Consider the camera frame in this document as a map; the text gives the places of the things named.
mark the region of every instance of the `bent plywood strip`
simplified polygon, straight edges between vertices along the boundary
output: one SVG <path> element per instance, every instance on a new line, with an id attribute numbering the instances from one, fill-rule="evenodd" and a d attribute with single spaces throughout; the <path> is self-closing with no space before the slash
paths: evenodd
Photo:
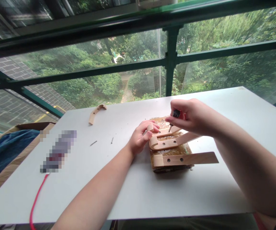
<path id="1" fill-rule="evenodd" d="M 177 133 L 179 130 L 181 130 L 181 128 L 178 128 L 176 126 L 172 126 L 171 127 L 171 130 L 169 132 L 169 129 L 166 128 L 166 129 L 160 129 L 159 132 L 154 132 L 154 128 L 153 128 L 153 124 L 149 124 L 147 126 L 147 131 L 151 131 L 153 132 L 153 137 L 163 137 L 163 136 L 169 136 L 169 135 L 173 135 L 175 133 Z"/>
<path id="2" fill-rule="evenodd" d="M 100 104 L 99 106 L 97 106 L 93 111 L 92 113 L 90 114 L 90 118 L 89 118 L 89 124 L 90 125 L 93 125 L 94 124 L 94 118 L 95 118 L 95 115 L 98 113 L 98 111 L 103 108 L 104 110 L 107 109 L 107 106 L 104 105 L 104 104 Z"/>
<path id="3" fill-rule="evenodd" d="M 173 165 L 197 165 L 219 163 L 214 152 L 194 153 L 174 156 L 153 156 L 154 167 L 173 166 Z"/>
<path id="4" fill-rule="evenodd" d="M 174 139 L 158 141 L 157 136 L 152 136 L 150 139 L 150 148 L 152 150 L 169 149 L 169 148 L 173 148 L 173 147 L 185 144 L 188 141 L 192 141 L 198 137 L 201 137 L 201 136 L 188 132 Z"/>

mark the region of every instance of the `table surface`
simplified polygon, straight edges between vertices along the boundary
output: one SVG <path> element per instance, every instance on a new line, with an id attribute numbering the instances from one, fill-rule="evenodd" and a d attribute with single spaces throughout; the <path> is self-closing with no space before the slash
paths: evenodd
<path id="1" fill-rule="evenodd" d="M 28 223 L 44 178 L 40 164 L 62 130 L 77 130 L 77 139 L 63 168 L 51 173 L 42 188 L 34 211 L 35 223 L 55 222 L 84 185 L 127 143 L 139 123 L 168 115 L 170 101 L 176 98 L 203 101 L 276 156 L 276 108 L 244 87 L 108 105 L 107 110 L 98 112 L 93 126 L 88 119 L 94 108 L 68 111 L 0 188 L 0 224 Z M 130 167 L 108 219 L 252 212 L 213 138 L 201 137 L 189 146 L 193 153 L 214 151 L 219 163 L 157 175 L 151 170 L 147 146 Z"/>

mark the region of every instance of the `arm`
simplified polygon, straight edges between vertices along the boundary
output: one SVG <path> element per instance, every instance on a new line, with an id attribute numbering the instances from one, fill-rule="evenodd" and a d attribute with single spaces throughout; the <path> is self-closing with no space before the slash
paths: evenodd
<path id="1" fill-rule="evenodd" d="M 180 117 L 167 122 L 215 139 L 218 150 L 240 189 L 260 213 L 276 217 L 276 157 L 238 125 L 197 99 L 172 100 Z"/>
<path id="2" fill-rule="evenodd" d="M 152 122 L 143 121 L 135 129 L 127 145 L 71 201 L 53 230 L 102 227 L 118 197 L 132 160 L 152 137 L 152 132 L 144 134 Z M 158 132 L 159 126 L 153 125 Z"/>

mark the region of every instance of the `hand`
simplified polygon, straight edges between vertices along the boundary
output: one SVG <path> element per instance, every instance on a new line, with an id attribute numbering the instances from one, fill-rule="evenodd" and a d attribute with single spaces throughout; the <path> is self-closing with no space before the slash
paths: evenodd
<path id="1" fill-rule="evenodd" d="M 167 117 L 166 122 L 202 136 L 215 137 L 222 128 L 232 123 L 198 99 L 172 100 L 170 116 L 175 109 L 180 111 L 179 118 Z"/>
<path id="2" fill-rule="evenodd" d="M 129 142 L 128 147 L 131 152 L 136 155 L 142 152 L 145 144 L 151 139 L 152 132 L 148 131 L 144 134 L 149 124 L 153 124 L 155 132 L 159 132 L 159 125 L 155 124 L 154 120 L 145 120 L 140 123 L 140 125 L 133 132 Z"/>

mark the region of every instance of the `blue cloth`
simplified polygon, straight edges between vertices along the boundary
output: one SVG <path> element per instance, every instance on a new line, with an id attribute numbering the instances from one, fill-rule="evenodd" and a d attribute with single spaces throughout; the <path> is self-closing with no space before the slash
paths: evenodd
<path id="1" fill-rule="evenodd" d="M 6 134 L 0 139 L 0 173 L 39 135 L 40 131 L 27 129 Z"/>

